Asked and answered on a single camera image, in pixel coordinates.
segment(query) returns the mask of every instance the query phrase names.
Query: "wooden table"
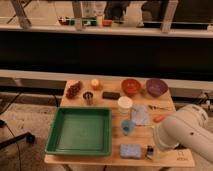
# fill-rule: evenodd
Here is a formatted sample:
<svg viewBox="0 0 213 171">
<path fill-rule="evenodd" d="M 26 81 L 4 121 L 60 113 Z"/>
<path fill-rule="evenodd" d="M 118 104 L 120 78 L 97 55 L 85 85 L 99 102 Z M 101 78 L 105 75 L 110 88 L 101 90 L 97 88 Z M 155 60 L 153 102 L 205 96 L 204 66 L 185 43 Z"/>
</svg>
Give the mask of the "wooden table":
<svg viewBox="0 0 213 171">
<path fill-rule="evenodd" d="M 145 156 L 140 160 L 122 159 L 119 155 L 119 147 L 122 143 L 140 144 L 142 152 L 145 153 L 147 145 L 154 145 L 152 136 L 152 126 L 155 123 L 152 118 L 157 114 L 170 114 L 175 111 L 175 106 L 172 101 L 170 92 L 168 91 L 159 98 L 151 97 L 146 91 L 143 94 L 137 94 L 132 97 L 134 104 L 138 105 L 156 105 L 160 107 L 170 107 L 170 110 L 151 110 L 149 109 L 151 125 L 137 126 L 129 136 L 124 136 L 120 125 L 124 119 L 129 119 L 129 114 L 120 114 L 117 107 L 116 100 L 102 99 L 103 91 L 120 92 L 121 81 L 104 81 L 101 80 L 103 88 L 101 91 L 93 91 L 90 86 L 90 81 L 83 82 L 83 88 L 75 99 L 67 99 L 66 92 L 70 85 L 77 81 L 67 81 L 64 95 L 61 101 L 61 106 L 87 106 L 82 98 L 85 91 L 92 91 L 94 93 L 94 104 L 97 107 L 110 107 L 112 109 L 112 154 L 108 157 L 80 157 L 80 156 L 60 156 L 60 155 L 45 155 L 45 162 L 52 164 L 86 164 L 86 165 L 114 165 L 114 166 L 150 166 L 150 167 L 194 167 L 195 163 L 189 149 L 172 150 L 164 157 L 152 161 Z"/>
</svg>

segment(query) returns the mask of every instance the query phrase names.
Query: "blue cup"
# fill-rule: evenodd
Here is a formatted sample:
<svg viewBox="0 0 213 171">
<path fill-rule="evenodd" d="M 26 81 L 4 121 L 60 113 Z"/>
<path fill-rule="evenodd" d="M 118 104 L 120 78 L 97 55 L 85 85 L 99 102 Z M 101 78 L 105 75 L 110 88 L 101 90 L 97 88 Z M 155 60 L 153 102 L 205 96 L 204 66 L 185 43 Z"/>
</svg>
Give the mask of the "blue cup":
<svg viewBox="0 0 213 171">
<path fill-rule="evenodd" d="M 124 135 L 129 135 L 135 128 L 135 124 L 131 120 L 124 120 L 121 123 L 121 129 Z"/>
</svg>

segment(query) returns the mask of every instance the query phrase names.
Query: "black wall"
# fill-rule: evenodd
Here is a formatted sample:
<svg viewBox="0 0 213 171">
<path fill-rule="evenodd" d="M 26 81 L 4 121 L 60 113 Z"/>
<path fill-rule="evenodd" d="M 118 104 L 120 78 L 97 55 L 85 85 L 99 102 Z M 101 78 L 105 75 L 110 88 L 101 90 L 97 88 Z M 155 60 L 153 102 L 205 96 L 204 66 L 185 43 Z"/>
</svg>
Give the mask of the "black wall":
<svg viewBox="0 0 213 171">
<path fill-rule="evenodd" d="M 213 81 L 213 39 L 0 31 L 0 69 Z"/>
</svg>

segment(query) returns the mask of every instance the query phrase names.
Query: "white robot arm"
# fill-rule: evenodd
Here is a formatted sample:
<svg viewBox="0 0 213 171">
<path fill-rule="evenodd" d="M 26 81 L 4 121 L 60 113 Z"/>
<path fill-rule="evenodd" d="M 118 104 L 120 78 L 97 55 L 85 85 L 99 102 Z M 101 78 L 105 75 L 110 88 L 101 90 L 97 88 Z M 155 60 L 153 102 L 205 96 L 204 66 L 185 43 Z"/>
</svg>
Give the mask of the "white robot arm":
<svg viewBox="0 0 213 171">
<path fill-rule="evenodd" d="M 180 144 L 213 163 L 213 134 L 204 129 L 207 113 L 197 105 L 187 105 L 169 115 L 154 128 L 154 141 L 161 151 Z"/>
</svg>

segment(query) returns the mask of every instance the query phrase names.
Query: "green tray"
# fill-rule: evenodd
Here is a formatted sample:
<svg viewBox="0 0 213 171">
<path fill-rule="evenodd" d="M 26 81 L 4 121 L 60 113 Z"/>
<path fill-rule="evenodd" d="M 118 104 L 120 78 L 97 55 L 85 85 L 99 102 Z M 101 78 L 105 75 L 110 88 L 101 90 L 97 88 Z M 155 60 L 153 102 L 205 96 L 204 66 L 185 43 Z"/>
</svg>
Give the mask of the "green tray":
<svg viewBox="0 0 213 171">
<path fill-rule="evenodd" d="M 55 114 L 45 152 L 61 155 L 108 156 L 112 126 L 109 108 L 61 107 Z"/>
</svg>

